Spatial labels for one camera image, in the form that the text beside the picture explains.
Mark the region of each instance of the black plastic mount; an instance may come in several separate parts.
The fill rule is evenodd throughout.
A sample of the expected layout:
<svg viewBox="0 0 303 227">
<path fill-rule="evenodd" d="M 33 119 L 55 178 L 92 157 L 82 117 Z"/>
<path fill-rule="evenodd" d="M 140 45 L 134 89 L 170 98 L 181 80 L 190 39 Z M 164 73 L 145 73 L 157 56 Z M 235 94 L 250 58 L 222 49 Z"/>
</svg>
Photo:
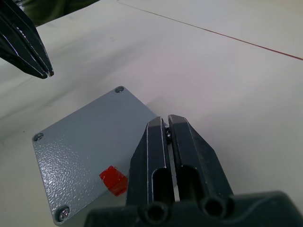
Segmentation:
<svg viewBox="0 0 303 227">
<path fill-rule="evenodd" d="M 150 121 L 132 157 L 126 207 L 93 210 L 86 227 L 301 227 L 282 192 L 233 195 L 209 144 L 184 117 L 169 116 L 180 202 L 175 202 L 163 119 Z"/>
<path fill-rule="evenodd" d="M 12 0 L 0 0 L 0 57 L 35 77 L 53 75 L 34 23 Z"/>
</svg>

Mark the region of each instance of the gray metal box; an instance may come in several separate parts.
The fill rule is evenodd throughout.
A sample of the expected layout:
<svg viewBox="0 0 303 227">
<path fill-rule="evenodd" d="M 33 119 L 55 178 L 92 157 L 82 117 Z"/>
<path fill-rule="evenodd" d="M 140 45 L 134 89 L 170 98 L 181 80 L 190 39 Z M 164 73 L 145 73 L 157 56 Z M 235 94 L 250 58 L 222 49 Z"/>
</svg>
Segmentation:
<svg viewBox="0 0 303 227">
<path fill-rule="evenodd" d="M 109 166 L 128 175 L 130 159 L 145 126 L 155 117 L 126 88 L 118 87 L 33 137 L 56 225 L 68 223 L 107 191 L 99 175 Z M 69 215 L 59 222 L 58 212 L 64 207 L 69 208 Z"/>
</svg>

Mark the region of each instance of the red tag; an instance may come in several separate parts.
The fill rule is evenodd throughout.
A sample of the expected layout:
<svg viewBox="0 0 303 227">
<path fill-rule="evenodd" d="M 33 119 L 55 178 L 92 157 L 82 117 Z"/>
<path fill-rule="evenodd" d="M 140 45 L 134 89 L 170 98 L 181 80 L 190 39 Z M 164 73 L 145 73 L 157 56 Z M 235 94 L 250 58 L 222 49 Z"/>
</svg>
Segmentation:
<svg viewBox="0 0 303 227">
<path fill-rule="evenodd" d="M 126 192 L 128 182 L 127 177 L 113 166 L 110 166 L 107 170 L 104 170 L 99 176 L 105 186 L 115 196 L 119 196 Z"/>
</svg>

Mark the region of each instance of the table surface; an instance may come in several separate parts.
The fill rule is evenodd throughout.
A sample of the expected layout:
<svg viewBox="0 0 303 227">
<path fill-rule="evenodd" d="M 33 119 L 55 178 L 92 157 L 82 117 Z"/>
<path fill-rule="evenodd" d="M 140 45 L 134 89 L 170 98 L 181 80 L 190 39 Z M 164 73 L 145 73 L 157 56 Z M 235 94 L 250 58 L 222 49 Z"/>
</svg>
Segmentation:
<svg viewBox="0 0 303 227">
<path fill-rule="evenodd" d="M 52 78 L 0 61 L 1 226 L 54 226 L 31 138 L 119 85 L 165 119 L 187 117 L 234 193 L 282 190 L 303 211 L 300 1 L 200 1 L 220 9 L 207 15 L 198 1 L 152 2 L 103 0 L 38 27 Z"/>
</svg>

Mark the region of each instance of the orange line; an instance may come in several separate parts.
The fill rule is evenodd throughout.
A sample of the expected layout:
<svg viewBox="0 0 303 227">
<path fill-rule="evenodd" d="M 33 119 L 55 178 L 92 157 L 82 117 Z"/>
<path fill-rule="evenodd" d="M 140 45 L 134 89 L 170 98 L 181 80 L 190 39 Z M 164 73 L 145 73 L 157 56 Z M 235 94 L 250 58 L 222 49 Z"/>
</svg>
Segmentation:
<svg viewBox="0 0 303 227">
<path fill-rule="evenodd" d="M 126 4 L 121 3 L 121 2 L 118 2 L 118 3 L 121 4 L 121 5 L 125 5 L 125 6 L 128 6 L 128 7 L 134 8 L 134 9 L 138 9 L 138 10 L 143 11 L 143 12 L 151 13 L 151 14 L 157 15 L 157 16 L 159 16 L 159 17 L 163 17 L 163 18 L 166 18 L 166 19 L 169 19 L 169 20 L 173 20 L 173 21 L 176 21 L 176 22 L 185 24 L 185 25 L 189 25 L 189 26 L 192 26 L 192 27 L 196 27 L 196 28 L 202 29 L 202 30 L 207 31 L 207 32 L 215 33 L 215 34 L 217 34 L 217 35 L 222 35 L 222 36 L 225 36 L 225 37 L 228 37 L 228 38 L 231 38 L 231 39 L 234 39 L 234 40 L 237 40 L 237 41 L 246 43 L 246 44 L 250 44 L 250 45 L 253 45 L 253 46 L 257 46 L 257 47 L 263 48 L 263 49 L 268 50 L 268 51 L 276 52 L 276 53 L 283 54 L 283 55 L 285 55 L 285 56 L 288 56 L 288 57 L 291 57 L 291 58 L 296 58 L 296 59 L 299 59 L 299 60 L 302 60 L 302 61 L 303 61 L 303 58 L 299 58 L 299 57 L 293 56 L 293 55 L 291 55 L 291 54 L 287 54 L 287 53 L 283 53 L 283 52 L 276 51 L 276 50 L 273 50 L 273 49 L 269 49 L 269 48 L 264 47 L 264 46 L 252 44 L 252 43 L 250 43 L 250 42 L 247 42 L 247 41 L 244 41 L 244 40 L 241 40 L 241 39 L 237 39 L 237 38 L 234 38 L 234 37 L 231 37 L 231 36 L 228 36 L 228 35 L 224 35 L 224 34 L 221 34 L 221 33 L 218 33 L 218 32 L 214 32 L 214 31 L 211 31 L 211 30 L 202 28 L 202 27 L 198 27 L 198 26 L 195 26 L 195 25 L 191 25 L 191 24 L 188 24 L 188 23 L 179 21 L 179 20 L 175 20 L 175 19 L 172 19 L 172 18 L 169 18 L 169 17 L 165 17 L 165 16 L 162 16 L 162 15 L 153 13 L 153 12 L 149 12 L 149 11 L 146 11 L 146 10 L 143 10 L 143 9 L 139 9 L 139 8 L 137 8 L 137 7 L 129 6 L 129 5 L 126 5 Z"/>
</svg>

